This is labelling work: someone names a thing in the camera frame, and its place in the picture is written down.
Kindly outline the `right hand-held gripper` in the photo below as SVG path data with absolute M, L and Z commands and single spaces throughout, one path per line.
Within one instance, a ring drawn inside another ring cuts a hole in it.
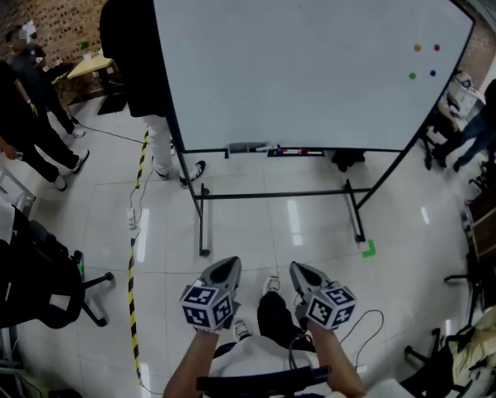
M 304 331 L 308 321 L 333 331 L 351 318 L 357 297 L 347 286 L 331 280 L 319 269 L 298 262 L 290 264 L 289 274 L 301 298 L 294 313 Z

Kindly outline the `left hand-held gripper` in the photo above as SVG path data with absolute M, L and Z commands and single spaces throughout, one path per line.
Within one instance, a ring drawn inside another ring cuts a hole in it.
M 208 266 L 191 285 L 179 303 L 187 323 L 196 330 L 210 332 L 229 329 L 241 306 L 236 292 L 241 281 L 242 264 L 238 256 Z

